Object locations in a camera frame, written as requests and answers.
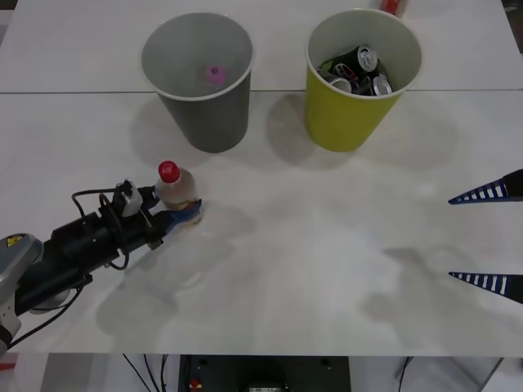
white cup rim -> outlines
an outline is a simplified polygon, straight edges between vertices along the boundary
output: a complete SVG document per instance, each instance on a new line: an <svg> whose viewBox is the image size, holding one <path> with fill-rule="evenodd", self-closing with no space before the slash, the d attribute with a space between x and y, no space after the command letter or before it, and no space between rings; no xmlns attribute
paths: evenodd
<svg viewBox="0 0 523 392"><path fill-rule="evenodd" d="M419 46L419 50L420 50L420 61L419 61L419 68L418 68L418 72L416 73L416 75L414 75L414 77L412 78L412 80L409 82L409 84L407 84L406 86L403 86L403 88L401 88L400 90L397 90L397 91L394 91L392 92L391 94L387 94L385 96L360 96L358 94L353 94L351 92L345 92L345 91L342 91L342 90L339 90L337 89L336 87L333 87L331 86L330 84L328 84L317 72L316 72L316 69L315 67L312 65L311 63L311 58L309 57L309 42L311 41L311 37L312 37L312 34L315 32L316 28L322 24L324 21L326 21L327 19L329 18L332 18L333 16L335 15L340 15L340 14L346 14L346 13L349 13L349 12L368 12L368 13L375 13L375 14L380 14L382 16L385 16L387 18L391 18L393 19L395 22L403 25L414 37L414 39L416 40L416 43L418 44ZM341 94L343 96L349 96L350 98L357 98L357 99L360 99L360 100L387 100L389 98L393 98L395 96L399 96L401 94L403 94L406 90L408 90L413 84L414 82L416 81L416 79L418 78L418 75L419 73L421 72L421 69L423 67L423 50L422 50L422 45L421 43L419 42L419 39L418 39L418 35L416 35L416 33L403 21L401 20L400 18L398 18L397 16L394 16L394 15L391 15L389 14L388 12L385 12L385 11L381 11L381 10L374 10L372 8L354 8L352 10L347 10L347 11L342 11L342 12L338 12L337 14L332 14L331 16L323 19L322 21L320 21L316 26L314 26L312 28L312 31L311 33L309 34L309 38L307 39L307 42L305 44L305 58L306 58L306 61L307 61L307 66L309 67L309 69L311 70L311 72L314 74L314 76L320 80L321 83L323 83L326 87L328 87L330 90L336 92L337 94Z"/></svg>
<svg viewBox="0 0 523 392"><path fill-rule="evenodd" d="M245 70L245 72L242 74L242 76L240 78L238 78L238 80L236 82L234 82L233 84L231 84L230 86L228 86L226 89L224 90L221 90L219 92L216 92L214 94L211 94L209 96L174 96L173 94L169 94L168 92L165 92L163 90L160 90L159 88L157 88L150 80L149 78L147 78L147 75L145 74L145 71L141 65L141 57L142 57L142 54L144 52L144 49L145 49L145 45L147 45L147 42L149 41L149 38L154 34L156 33L156 31L158 31L158 29L160 27L162 27L164 24L166 24L167 22L170 22L171 20L175 20L177 18L180 18L182 16L187 16L187 15L193 15L193 14L214 14L214 15L218 15L218 16L223 16L224 18L236 23L246 34L247 34L247 37L251 43L251 47L253 48L253 52L251 54L251 61L247 67L247 69ZM255 50L255 47L254 47L254 42L253 42L253 39L251 38L251 35L248 33L247 29L244 28L239 22L237 22L236 20L232 19L231 17L229 17L228 15L224 15L224 14L220 14L220 13L217 13L217 12L188 12L186 14L181 14L181 15L178 15L178 16L175 16L174 18L171 18L169 20L165 20L164 22L160 23L158 25L158 27L156 29L154 29L154 31L149 34L149 36L145 39L145 42L144 44L141 46L141 51L140 51L140 56L138 58L138 61L140 63L140 70L141 70L141 74L144 76L145 80L147 81L147 84L149 86L151 86L153 88L153 90L155 90L158 94L160 94L161 96L165 96L166 98L169 98L171 100L181 100L181 101L185 101L185 102L200 102L202 100L211 100L213 98L217 98L218 96L223 96L224 94L226 94L227 92L231 91L231 90L234 90L241 82L243 82L245 80L245 78L251 73L251 71L253 70L253 66L254 66L254 55L256 53L256 50Z"/></svg>

cable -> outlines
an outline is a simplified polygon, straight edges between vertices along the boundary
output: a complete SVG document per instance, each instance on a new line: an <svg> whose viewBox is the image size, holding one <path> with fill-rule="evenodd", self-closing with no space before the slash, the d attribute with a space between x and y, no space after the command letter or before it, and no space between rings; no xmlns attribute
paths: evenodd
<svg viewBox="0 0 523 392"><path fill-rule="evenodd" d="M131 365L131 368L132 370L134 370L134 372L136 373L137 376L140 377L140 380L141 380L141 383L144 385L145 388L147 388L147 390L149 392L151 392L151 390L149 389L149 386L147 386L147 383L145 383L145 380L143 379L143 377L141 376L140 372L138 372L136 370L136 368L134 367L134 365L132 364L131 360L125 355L125 354L122 354L123 357L125 358L125 360L127 361L127 363L129 363L129 365Z"/></svg>
<svg viewBox="0 0 523 392"><path fill-rule="evenodd" d="M110 262L110 266L113 267L115 270L123 271L127 268L129 265L129 250L127 249L127 243L125 241L125 237L123 235L123 227L120 223L120 219L118 218L118 215L116 215L116 212L114 212L113 207L111 206L111 203L107 196L104 194L99 194L98 199L100 200L100 205L102 208L104 208L108 213L110 219L113 221L113 225L116 227L116 234L119 236L119 242L122 244L122 252L125 256L125 259L123 261L123 265L116 265L112 261Z"/></svg>
<svg viewBox="0 0 523 392"><path fill-rule="evenodd" d="M407 357L407 359L405 360L405 363L403 365L403 370L401 371L400 386L398 387L398 392L401 392L401 384L403 384L403 377L405 375L405 369L407 368L407 365L409 364L410 359L412 359L412 357Z"/></svg>
<svg viewBox="0 0 523 392"><path fill-rule="evenodd" d="M82 192L77 192L76 194L72 194L71 195L71 198L73 199L73 203L74 205L78 208L78 210L80 211L80 215L82 217L85 216L85 212L83 212L83 208L82 206L80 205L80 203L78 202L78 200L76 199L78 196L82 196L84 194L109 194L111 192L114 192L116 189L115 188L111 188L111 189L89 189L89 190L83 190Z"/></svg>
<svg viewBox="0 0 523 392"><path fill-rule="evenodd" d="M185 384L186 392L190 392L190 368L191 368L192 357L190 355L185 356L183 363L183 383Z"/></svg>
<svg viewBox="0 0 523 392"><path fill-rule="evenodd" d="M165 383L165 363L167 362L167 358L169 358L169 354L164 354L162 357L162 369L160 370L160 384L162 386L162 392L167 392L165 387L167 384Z"/></svg>
<svg viewBox="0 0 523 392"><path fill-rule="evenodd" d="M21 341L24 341L25 339L27 339L28 337L34 335L36 332L44 329L46 326L48 326L49 324L51 324L53 321L55 321L56 319L58 319L62 314L64 314L67 309L78 299L78 297L80 296L80 293L82 292L82 289L83 288L79 288L77 289L76 291L76 294L74 294L74 297L71 299L71 301L69 301L67 303L66 306L64 306L64 309L62 309L60 312L58 312L57 314L55 314L54 316L52 316L50 319L48 319L45 323L42 323L40 325L38 325L35 329L27 332L25 335L23 335L22 337L16 339L15 341L13 341L10 345L9 345L9 349L11 349L12 347L14 347L15 345L17 345L18 343L20 343Z"/></svg>
<svg viewBox="0 0 523 392"><path fill-rule="evenodd" d="M150 370L149 367L149 361L147 361L147 355L144 354L144 361L145 361L145 367L147 368L147 372L149 373L150 380L153 381L154 388L156 389L156 392L160 392L160 389L158 388L158 384L156 384L156 380L153 377L153 373Z"/></svg>

gray paper cup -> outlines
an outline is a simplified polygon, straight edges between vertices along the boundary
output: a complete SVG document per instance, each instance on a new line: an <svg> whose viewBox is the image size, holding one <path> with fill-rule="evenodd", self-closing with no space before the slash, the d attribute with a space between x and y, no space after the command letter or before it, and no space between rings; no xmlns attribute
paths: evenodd
<svg viewBox="0 0 523 392"><path fill-rule="evenodd" d="M193 13L151 34L141 66L187 140L196 149L220 153L247 131L253 55L253 43L238 23Z"/></svg>

yellow paper cup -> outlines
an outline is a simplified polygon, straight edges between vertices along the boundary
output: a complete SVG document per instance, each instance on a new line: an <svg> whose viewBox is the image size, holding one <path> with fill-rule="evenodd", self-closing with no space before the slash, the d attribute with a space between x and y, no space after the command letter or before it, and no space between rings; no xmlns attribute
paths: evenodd
<svg viewBox="0 0 523 392"><path fill-rule="evenodd" d="M330 86L315 71L334 56L369 45L382 62L392 94L358 96ZM399 18L378 10L356 9L330 16L313 30L306 45L306 125L312 139L331 151L360 147L418 76L422 48Z"/></svg>

black soda can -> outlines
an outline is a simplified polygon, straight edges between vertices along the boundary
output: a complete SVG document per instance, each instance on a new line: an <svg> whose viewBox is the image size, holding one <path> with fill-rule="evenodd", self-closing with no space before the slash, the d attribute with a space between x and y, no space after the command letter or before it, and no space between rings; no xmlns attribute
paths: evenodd
<svg viewBox="0 0 523 392"><path fill-rule="evenodd" d="M355 94L360 96L386 96L392 93L391 84L384 75L365 77Z"/></svg>
<svg viewBox="0 0 523 392"><path fill-rule="evenodd" d="M368 45L360 45L352 51L325 61L320 68L348 80L359 82L378 66L378 55Z"/></svg>
<svg viewBox="0 0 523 392"><path fill-rule="evenodd" d="M357 86L354 87L352 83L345 79L340 78L337 75L334 75L333 73L323 71L322 69L317 69L316 72L318 73L321 78L330 84L332 87L336 87L338 90L344 91L344 92L352 92L355 90L355 88L358 88Z"/></svg>
<svg viewBox="0 0 523 392"><path fill-rule="evenodd" d="M383 63L378 60L378 63L376 64L376 69L372 72L369 72L369 76L371 78L376 78L377 76L384 76L387 80L388 80L388 75L387 75L387 70L385 69L385 67L383 66Z"/></svg>

